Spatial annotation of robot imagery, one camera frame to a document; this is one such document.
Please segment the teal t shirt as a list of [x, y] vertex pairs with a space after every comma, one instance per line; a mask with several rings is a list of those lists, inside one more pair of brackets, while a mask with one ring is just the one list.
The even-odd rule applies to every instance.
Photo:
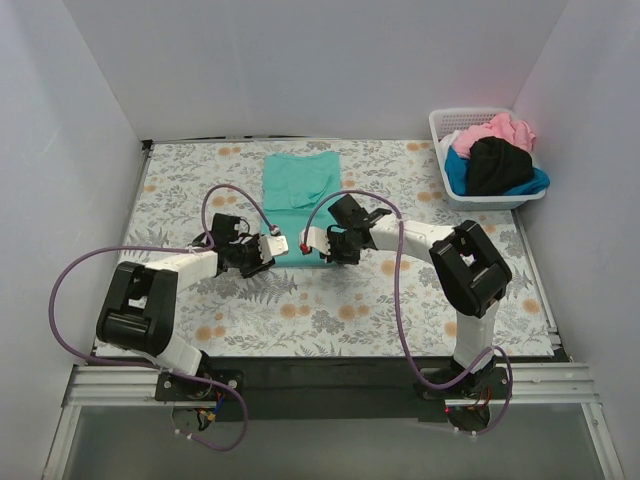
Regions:
[[342, 187], [340, 156], [328, 151], [319, 155], [298, 157], [276, 153], [265, 158], [263, 172], [263, 210], [268, 220], [286, 237], [289, 252], [276, 259], [280, 268], [321, 267], [317, 255], [304, 255], [299, 233], [310, 215], [313, 224], [326, 228], [333, 223], [328, 207], [317, 209], [320, 200]]

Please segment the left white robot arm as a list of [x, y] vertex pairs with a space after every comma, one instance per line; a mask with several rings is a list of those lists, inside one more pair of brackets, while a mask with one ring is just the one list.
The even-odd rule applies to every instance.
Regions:
[[204, 377], [206, 355], [175, 331], [178, 294], [230, 269], [250, 278], [288, 253], [278, 228], [268, 234], [251, 233], [241, 228], [242, 223], [240, 217], [216, 214], [211, 228], [196, 237], [185, 253], [118, 264], [98, 317], [97, 338], [163, 369]]

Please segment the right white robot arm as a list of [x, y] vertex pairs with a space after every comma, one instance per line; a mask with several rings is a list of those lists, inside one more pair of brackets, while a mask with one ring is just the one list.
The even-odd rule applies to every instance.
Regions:
[[358, 264], [363, 250], [392, 252], [397, 261], [408, 255], [430, 264], [456, 312], [457, 326], [448, 367], [431, 374], [421, 371], [411, 354], [402, 321], [401, 278], [398, 272], [393, 274], [397, 332], [416, 376], [416, 393], [428, 399], [488, 394], [493, 375], [511, 391], [513, 368], [497, 368], [496, 359], [506, 352], [493, 340], [495, 317], [512, 272], [482, 227], [471, 220], [449, 227], [407, 220], [389, 200], [369, 212], [356, 201], [358, 194], [345, 190], [323, 199], [334, 222], [324, 229], [306, 224], [299, 234], [301, 251], [316, 250], [326, 262], [336, 264]]

